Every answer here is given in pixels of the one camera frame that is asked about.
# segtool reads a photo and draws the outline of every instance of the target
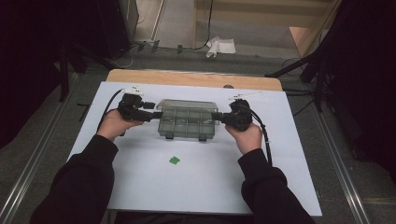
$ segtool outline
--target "floor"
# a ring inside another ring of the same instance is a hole
[[[137,0],[141,22],[136,28],[134,39],[138,42],[151,43],[160,40],[161,47],[175,48],[183,45],[192,47],[191,20],[192,0],[189,1],[164,1]],[[159,18],[158,29],[154,29]],[[198,24],[197,46],[205,40],[207,21]],[[258,26],[252,24],[227,23],[212,21],[211,36],[220,38],[233,38],[236,48],[235,55],[218,55],[215,59],[205,57],[207,49],[201,49],[198,54],[184,53],[176,55],[163,50],[151,54],[149,49],[139,53],[136,49],[131,51],[133,69],[167,69],[183,71],[201,71],[215,73],[232,73],[239,75],[260,76],[275,72],[281,67],[292,63],[299,58],[290,31],[287,27]],[[119,64],[129,64],[131,55],[116,60]],[[302,69],[296,69],[280,78],[284,89],[298,89],[305,91],[315,85],[303,84],[298,76]],[[2,223],[27,223],[31,212],[45,197],[52,176],[64,164],[71,146],[78,135],[81,126],[81,117],[85,106],[91,103],[95,88],[106,79],[108,71],[103,67],[90,65],[85,75],[77,77],[74,93],[70,95],[63,105],[58,103],[59,88],[51,94],[39,110],[29,119],[19,136],[8,146],[0,150],[0,203],[12,193],[15,183],[21,180],[25,164],[28,164],[33,152],[37,150],[40,137],[46,131],[50,118],[62,107],[62,115],[57,120],[51,138],[43,146],[45,155],[39,166],[36,167],[35,176],[28,180],[29,188],[20,191],[21,201],[17,202],[17,210],[9,214],[10,219],[5,222],[2,212]],[[289,97],[290,107],[293,112],[302,109],[311,100],[310,96]],[[304,153],[307,159],[314,186],[317,190],[323,217],[315,217],[317,223],[396,223],[396,187],[392,184],[387,172],[373,162],[360,162],[353,158],[349,145],[343,132],[332,114],[331,108],[323,102],[323,113],[310,105],[295,117]],[[353,183],[354,189],[359,193],[364,214],[370,221],[358,220],[351,212],[348,203],[348,192],[343,186],[342,174],[336,172],[332,160],[331,147],[342,159],[346,168],[347,177]]]

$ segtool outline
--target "gray floor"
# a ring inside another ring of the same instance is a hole
[[[168,9],[165,12],[175,10],[169,8],[171,6],[167,5]],[[162,44],[179,44],[182,40],[174,39],[171,35],[163,33],[172,27],[174,28],[174,24],[167,22],[166,19],[172,18],[172,16],[165,12],[157,37],[161,39]],[[169,50],[158,50],[157,53],[150,53],[149,48],[140,52],[135,49],[132,51],[134,62],[129,68],[262,76],[280,69],[282,63],[288,58],[295,58],[297,52],[290,42],[290,33],[286,32],[285,27],[266,27],[266,29],[271,30],[272,34],[265,37],[265,41],[260,42],[263,47],[256,46],[259,42],[242,38],[243,36],[237,31],[234,35],[230,34],[230,36],[241,36],[235,39],[235,43],[246,43],[247,46],[249,43],[254,44],[250,44],[250,47],[244,48],[245,50],[237,51],[237,54],[220,54],[215,59],[207,59],[204,50],[183,51],[182,54],[176,54]],[[125,56],[117,60],[117,63],[128,64],[130,60],[131,56],[125,53]],[[108,73],[105,68],[97,63],[89,63],[89,65],[90,68],[85,75],[78,75],[79,82],[68,102],[64,105],[64,112],[48,142],[44,160],[38,166],[35,177],[32,179],[11,223],[28,223],[34,208],[47,194],[53,176],[68,157],[82,125],[79,120],[85,108],[78,106],[78,104],[90,104],[92,102],[100,82],[106,79]],[[301,69],[296,69],[291,72],[291,76],[281,77],[283,88],[304,90],[305,85],[298,78],[301,71]],[[312,86],[314,86],[314,83],[308,85],[307,88],[312,88]],[[55,90],[29,119],[18,137],[8,146],[0,149],[0,204],[2,207],[35,150],[40,135],[50,122],[51,115],[60,104],[57,101],[59,95],[60,90]],[[311,99],[309,96],[290,96],[289,100],[291,110],[296,112]],[[323,102],[324,112],[321,115],[326,120],[337,150],[363,201],[368,217],[372,223],[396,223],[396,187],[391,183],[388,173],[376,163],[360,162],[353,158],[337,119],[325,103]],[[315,221],[317,223],[355,223],[339,176],[335,172],[329,147],[318,125],[315,108],[310,105],[295,117],[295,123],[314,186],[318,195],[320,195],[318,199],[323,217],[315,217]]]

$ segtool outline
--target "black device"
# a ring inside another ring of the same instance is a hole
[[[119,102],[117,110],[120,112],[123,119],[150,122],[152,119],[160,119],[163,116],[163,112],[148,112],[139,110],[139,108],[153,109],[154,106],[154,103],[143,102],[142,97],[139,95],[125,93]]]
[[[253,122],[248,101],[237,99],[230,103],[230,107],[230,113],[214,112],[212,113],[212,119],[230,125],[238,131],[245,131]]]

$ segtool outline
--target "table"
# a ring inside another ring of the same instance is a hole
[[[196,22],[209,15],[211,0],[194,2]],[[341,0],[215,0],[212,20],[288,26],[302,57],[306,56],[324,29],[329,29]]]
[[[236,88],[249,86],[251,89],[219,88],[227,84]],[[260,97],[252,97],[248,101],[267,125],[274,165],[284,171],[290,189],[305,210],[311,216],[321,216],[289,103],[279,81],[272,78],[112,70],[96,93],[70,156],[79,153],[90,141],[107,99],[116,90],[131,85],[138,85],[145,93],[144,101],[157,104],[161,99],[173,99],[175,96],[179,100],[213,101],[220,112],[230,111],[230,95],[253,93],[265,88],[272,90],[261,91]],[[111,107],[117,106],[119,100],[120,97],[116,97]],[[189,139],[166,140],[159,136],[158,124],[158,120],[146,122],[116,139],[115,144],[120,151],[113,162],[116,179],[108,209],[251,213],[240,195],[244,177],[236,161],[241,154],[222,125],[216,126],[212,140],[203,143]],[[282,133],[288,136],[288,141],[284,141]],[[169,162],[174,156],[180,159],[179,163]]]

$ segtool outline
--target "hand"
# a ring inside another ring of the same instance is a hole
[[[116,137],[125,133],[128,129],[142,125],[143,121],[125,120],[118,110],[112,110],[106,114],[103,122],[96,134],[102,135],[108,140],[114,142]]]
[[[239,151],[243,155],[256,148],[262,148],[262,129],[251,123],[243,132],[237,131],[235,128],[226,125],[225,130],[235,139]]]

